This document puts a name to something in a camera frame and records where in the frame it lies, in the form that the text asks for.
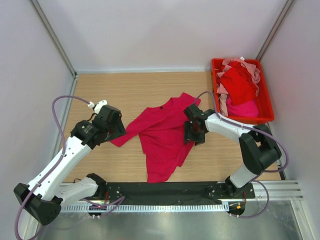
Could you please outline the crimson t shirt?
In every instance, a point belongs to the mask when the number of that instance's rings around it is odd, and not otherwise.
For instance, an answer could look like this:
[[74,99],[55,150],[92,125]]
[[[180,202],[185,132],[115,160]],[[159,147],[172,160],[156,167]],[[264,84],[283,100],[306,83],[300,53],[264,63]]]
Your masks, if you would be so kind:
[[111,141],[117,147],[123,146],[135,136],[139,136],[146,158],[148,183],[167,181],[177,167],[185,162],[194,146],[193,141],[184,141],[184,123],[188,118],[184,110],[201,103],[185,92],[179,97],[171,97],[157,107],[147,107],[125,129],[126,134]]

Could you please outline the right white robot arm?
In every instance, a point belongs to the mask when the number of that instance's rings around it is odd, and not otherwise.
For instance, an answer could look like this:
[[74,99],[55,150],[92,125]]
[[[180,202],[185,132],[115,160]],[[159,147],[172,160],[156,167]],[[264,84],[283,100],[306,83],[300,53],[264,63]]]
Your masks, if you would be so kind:
[[231,198],[241,195],[247,185],[282,156],[281,150],[265,124],[244,124],[225,118],[213,109],[202,111],[191,104],[183,111],[184,143],[205,143],[206,133],[217,133],[239,143],[243,164],[225,180],[225,192]]

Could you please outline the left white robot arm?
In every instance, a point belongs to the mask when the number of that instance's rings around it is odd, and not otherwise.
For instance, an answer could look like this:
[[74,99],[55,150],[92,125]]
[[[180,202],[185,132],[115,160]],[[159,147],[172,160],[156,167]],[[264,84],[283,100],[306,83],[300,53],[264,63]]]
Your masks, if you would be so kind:
[[95,173],[66,188],[60,185],[71,170],[96,146],[125,135],[122,113],[104,101],[94,107],[93,120],[78,122],[65,146],[45,169],[29,183],[18,183],[13,192],[20,203],[41,225],[50,224],[65,206],[85,198],[101,200],[106,181]]

